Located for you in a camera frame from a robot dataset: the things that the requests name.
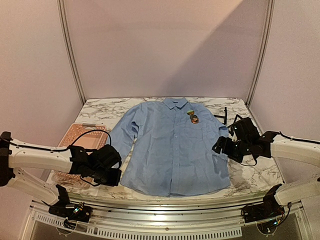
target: shirt placket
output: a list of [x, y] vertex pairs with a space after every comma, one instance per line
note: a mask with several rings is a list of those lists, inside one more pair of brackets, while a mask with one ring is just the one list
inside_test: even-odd
[[172, 161], [172, 182], [171, 193], [178, 193], [179, 189], [179, 136], [180, 136], [180, 109], [174, 107], [174, 126], [173, 126], [173, 161]]

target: metal frame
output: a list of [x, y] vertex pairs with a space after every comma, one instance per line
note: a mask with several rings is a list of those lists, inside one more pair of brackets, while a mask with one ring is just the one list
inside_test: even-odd
[[266, 16], [265, 16], [264, 27], [263, 27], [263, 34], [262, 34], [260, 51], [259, 51], [259, 57], [258, 57], [258, 61], [257, 61], [256, 66], [255, 66], [254, 77], [253, 77], [253, 80], [252, 80], [252, 84], [251, 84], [251, 87], [249, 89], [248, 95], [246, 97], [246, 101], [245, 101], [245, 104], [247, 106], [251, 105], [251, 103], [253, 101], [253, 98], [254, 98], [254, 95], [255, 95], [256, 88], [257, 88], [259, 76], [260, 76], [260, 73], [261, 73], [263, 61], [264, 61], [265, 54], [266, 54], [268, 39], [269, 39], [269, 35], [270, 35], [270, 29], [271, 29], [271, 23], [272, 23], [272, 16], [273, 16], [273, 12], [274, 12], [274, 7], [275, 7], [275, 0], [269, 0], [268, 1], [267, 12], [266, 12]]
[[[108, 239], [131, 239], [132, 236], [132, 239], [136, 240], [191, 240], [193, 236], [198, 240], [229, 239], [240, 237], [241, 227], [256, 224], [256, 222], [244, 222], [240, 215], [243, 206], [178, 211], [93, 206], [90, 222], [79, 222], [79, 228], [76, 229], [76, 232]], [[290, 214], [295, 214], [297, 218], [302, 239], [312, 239], [300, 201], [292, 204]], [[48, 214], [48, 206], [33, 201], [22, 239], [30, 239], [36, 221], [63, 229], [61, 224], [63, 220], [63, 218]]]
[[75, 195], [69, 193], [70, 201], [72, 203], [85, 202], [89, 205], [102, 208], [118, 208], [130, 210], [150, 210], [150, 211], [185, 211], [185, 210], [206, 210], [229, 208], [239, 205], [259, 203], [267, 191], [259, 192], [257, 194], [240, 197], [229, 197], [228, 199], [222, 197], [217, 199], [191, 199], [176, 201], [146, 201], [146, 200], [125, 200], [125, 199], [97, 199], [91, 196]]
[[69, 58], [70, 68], [72, 71], [76, 90], [78, 92], [82, 105], [84, 105], [87, 101], [87, 98], [86, 98], [85, 91], [79, 76], [75, 55], [74, 55], [74, 51], [73, 51], [71, 40], [70, 40], [65, 1], [57, 0], [57, 3], [58, 3], [58, 11], [60, 16], [60, 22], [61, 22], [61, 28], [62, 28], [62, 34], [64, 38], [64, 43], [65, 43], [66, 53]]

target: shirt collar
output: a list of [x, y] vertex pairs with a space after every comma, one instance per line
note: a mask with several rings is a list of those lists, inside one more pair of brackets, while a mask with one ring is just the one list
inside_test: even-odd
[[188, 102], [187, 99], [183, 98], [166, 98], [165, 100], [163, 100], [163, 103], [169, 108], [169, 109], [173, 109], [175, 106], [177, 108], [182, 109], [182, 107], [184, 105], [186, 105], [186, 103]]

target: mesh basket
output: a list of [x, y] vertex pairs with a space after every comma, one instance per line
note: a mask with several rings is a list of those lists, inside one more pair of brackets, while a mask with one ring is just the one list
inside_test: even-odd
[[[96, 125], [89, 123], [73, 123], [63, 139], [59, 143], [59, 147], [69, 146], [78, 136], [93, 129], [106, 130], [104, 125]], [[106, 144], [108, 135], [101, 131], [90, 132], [74, 143], [75, 146], [81, 146], [85, 149], [99, 149]], [[52, 180], [63, 186], [74, 188], [88, 189], [90, 185], [80, 179], [80, 175], [68, 174], [60, 171], [54, 171]], [[91, 177], [86, 177], [86, 181], [92, 182]]]

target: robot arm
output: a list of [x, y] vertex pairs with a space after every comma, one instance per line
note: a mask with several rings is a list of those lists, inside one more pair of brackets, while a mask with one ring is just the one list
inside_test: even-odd
[[48, 184], [22, 168], [57, 170], [92, 177], [99, 185], [117, 186], [121, 170], [112, 168], [117, 163], [121, 163], [121, 157], [110, 145], [99, 150], [73, 145], [48, 147], [12, 139], [10, 132], [0, 136], [0, 187], [12, 187], [36, 197], [50, 207], [49, 213], [64, 218], [73, 216], [73, 220], [88, 222], [92, 209], [83, 203], [72, 206], [64, 187]]
[[[246, 155], [252, 155], [257, 161], [259, 156], [286, 158], [320, 167], [320, 143], [317, 141], [296, 139], [281, 132], [267, 131], [260, 135], [249, 117], [233, 125], [233, 138], [220, 137], [213, 146], [217, 153], [224, 153], [238, 163]], [[283, 206], [304, 198], [320, 195], [320, 172], [307, 180], [272, 187], [264, 196], [263, 203], [243, 208], [246, 222], [274, 217], [271, 213], [284, 212]]]

